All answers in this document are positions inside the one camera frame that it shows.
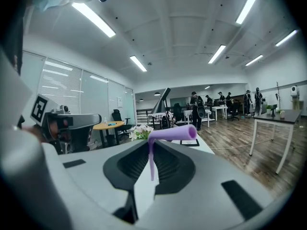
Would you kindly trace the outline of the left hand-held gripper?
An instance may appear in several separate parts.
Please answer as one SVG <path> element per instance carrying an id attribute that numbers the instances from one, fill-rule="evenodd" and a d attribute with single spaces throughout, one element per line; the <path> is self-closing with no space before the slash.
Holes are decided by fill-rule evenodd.
<path id="1" fill-rule="evenodd" d="M 30 118 L 40 126 L 43 133 L 49 136 L 49 124 L 56 121 L 58 125 L 58 138 L 51 140 L 57 152 L 73 152 L 71 132 L 69 129 L 92 127 L 100 124 L 102 117 L 99 114 L 73 114 L 70 115 L 68 107 L 58 105 L 45 95 L 38 94 L 30 112 Z"/>

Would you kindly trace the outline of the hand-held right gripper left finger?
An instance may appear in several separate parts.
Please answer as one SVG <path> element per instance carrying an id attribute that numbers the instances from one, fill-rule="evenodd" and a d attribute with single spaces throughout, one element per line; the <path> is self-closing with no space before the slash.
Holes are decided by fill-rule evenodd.
<path id="1" fill-rule="evenodd" d="M 43 150 L 49 174 L 65 205 L 68 230 L 148 230 L 149 213 L 134 224 L 123 221 L 114 212 L 124 207 L 128 192 L 116 189 L 103 173 L 103 165 L 113 155 L 142 142 L 130 142 L 107 149 L 58 155 L 50 144 Z"/>

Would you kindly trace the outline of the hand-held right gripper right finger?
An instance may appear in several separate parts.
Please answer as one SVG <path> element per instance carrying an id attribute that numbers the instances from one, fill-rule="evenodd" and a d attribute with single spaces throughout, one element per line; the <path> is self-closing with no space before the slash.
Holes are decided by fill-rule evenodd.
<path id="1" fill-rule="evenodd" d="M 155 196 L 153 204 L 135 223 L 147 230 L 223 230 L 245 221 L 222 184 L 236 181 L 262 208 L 273 197 L 256 179 L 227 160 L 205 151 L 167 141 L 170 148 L 189 156 L 196 171 L 178 193 Z"/>

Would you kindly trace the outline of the person's left hand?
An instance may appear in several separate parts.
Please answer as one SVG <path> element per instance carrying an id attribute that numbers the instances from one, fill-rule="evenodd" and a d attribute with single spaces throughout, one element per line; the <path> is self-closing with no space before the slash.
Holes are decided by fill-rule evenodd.
<path id="1" fill-rule="evenodd" d="M 58 125 L 56 121 L 52 121 L 49 124 L 48 137 L 43 133 L 42 128 L 38 125 L 23 127 L 22 129 L 33 134 L 42 143 L 49 143 L 51 140 L 58 138 Z"/>

